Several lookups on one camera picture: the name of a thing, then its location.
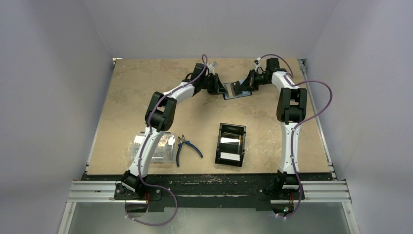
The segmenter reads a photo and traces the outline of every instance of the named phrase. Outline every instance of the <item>metal frame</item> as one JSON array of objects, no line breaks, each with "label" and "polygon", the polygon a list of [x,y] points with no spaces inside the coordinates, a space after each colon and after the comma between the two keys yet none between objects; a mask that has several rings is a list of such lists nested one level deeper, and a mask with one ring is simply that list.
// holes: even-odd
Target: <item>metal frame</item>
[{"label": "metal frame", "polygon": [[65,211],[63,213],[63,218],[60,223],[58,234],[69,233],[70,224],[72,223],[73,214],[75,213],[76,202],[67,202]]},{"label": "metal frame", "polygon": [[[306,73],[305,60],[298,60],[301,72],[304,76],[304,80],[308,80]],[[316,113],[317,108],[314,103],[313,95],[311,93],[311,88],[307,85],[307,90],[310,96],[311,105],[313,111]],[[325,136],[322,130],[322,126],[318,117],[316,117],[317,126],[319,129],[319,136],[321,138],[324,151],[327,158],[328,167],[333,176],[334,181],[303,181],[303,189],[305,192],[306,199],[302,202],[340,202],[343,205],[343,210],[345,218],[351,234],[359,234],[360,230],[354,216],[353,207],[351,204],[351,197],[347,187],[346,181],[337,181],[336,173],[333,167],[333,163],[330,158],[330,153],[328,151],[327,144],[325,142]],[[99,128],[99,123],[96,128],[94,140],[89,153],[88,163],[86,165],[85,171],[88,170],[89,162],[92,156],[94,143],[96,140],[97,131]],[[122,203],[146,203],[144,200],[114,200],[114,190],[116,181],[73,181],[69,197],[66,203],[66,208],[63,214],[62,221],[60,223],[59,234],[67,234],[69,232],[70,224],[72,222],[73,214],[78,202],[122,202]],[[278,203],[288,203],[287,200],[271,200],[272,204]]]}]

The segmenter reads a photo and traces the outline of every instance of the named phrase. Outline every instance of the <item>beige tabletop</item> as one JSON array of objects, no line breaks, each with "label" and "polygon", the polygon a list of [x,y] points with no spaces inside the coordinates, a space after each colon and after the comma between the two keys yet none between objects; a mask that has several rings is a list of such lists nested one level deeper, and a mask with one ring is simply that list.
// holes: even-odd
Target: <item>beige tabletop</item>
[{"label": "beige tabletop", "polygon": [[[222,83],[246,78],[253,59],[210,58],[218,62]],[[144,115],[153,92],[176,87],[200,59],[122,59],[116,61],[108,96],[97,129],[89,175],[123,174],[132,162],[130,148],[135,134],[144,131]],[[295,83],[303,81],[296,59],[287,59]],[[224,100],[202,90],[176,107],[169,132],[185,135],[203,153],[200,158],[184,146],[180,167],[175,163],[151,163],[150,174],[274,173],[280,165],[282,135],[276,118],[279,91],[261,85],[253,95]],[[307,117],[314,114],[307,99]],[[215,164],[220,123],[246,126],[242,167]],[[315,120],[300,131],[298,162],[301,172],[328,172],[327,160]]]}]

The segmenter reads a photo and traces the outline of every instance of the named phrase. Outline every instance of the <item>wire cutters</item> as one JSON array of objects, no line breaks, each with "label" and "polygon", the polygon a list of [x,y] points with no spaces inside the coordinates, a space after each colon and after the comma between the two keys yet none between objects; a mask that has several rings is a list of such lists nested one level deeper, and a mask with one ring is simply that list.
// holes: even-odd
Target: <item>wire cutters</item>
[{"label": "wire cutters", "polygon": [[184,135],[182,135],[182,137],[178,136],[178,140],[179,140],[179,145],[178,145],[178,153],[176,154],[176,166],[179,167],[179,154],[181,153],[181,149],[182,149],[182,145],[186,144],[189,147],[191,147],[192,149],[194,149],[201,158],[203,158],[201,151],[198,150],[198,148],[196,148],[193,144],[191,144],[189,142],[189,140],[185,140]]}]

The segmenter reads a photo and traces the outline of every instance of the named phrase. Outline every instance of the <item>white label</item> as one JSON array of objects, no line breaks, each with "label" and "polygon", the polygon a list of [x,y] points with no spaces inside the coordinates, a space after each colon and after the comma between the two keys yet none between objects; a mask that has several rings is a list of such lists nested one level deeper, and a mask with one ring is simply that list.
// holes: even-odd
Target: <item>white label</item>
[{"label": "white label", "polygon": [[234,160],[234,161],[241,161],[240,155],[224,153],[224,152],[221,152],[220,158]]},{"label": "white label", "polygon": [[282,186],[282,189],[298,189],[299,186],[298,185],[291,185],[291,184],[284,184]]}]

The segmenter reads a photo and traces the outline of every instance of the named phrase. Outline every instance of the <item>gray wall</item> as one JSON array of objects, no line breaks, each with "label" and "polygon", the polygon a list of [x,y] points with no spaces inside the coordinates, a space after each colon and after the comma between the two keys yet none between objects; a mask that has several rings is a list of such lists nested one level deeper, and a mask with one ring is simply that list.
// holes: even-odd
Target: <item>gray wall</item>
[{"label": "gray wall", "polygon": [[[413,1],[341,0],[308,57],[321,115],[363,233],[413,233]],[[328,99],[314,88],[321,108]]]},{"label": "gray wall", "polygon": [[56,233],[111,57],[81,0],[0,2],[1,233]]},{"label": "gray wall", "polygon": [[338,0],[85,0],[113,57],[305,58]]}]

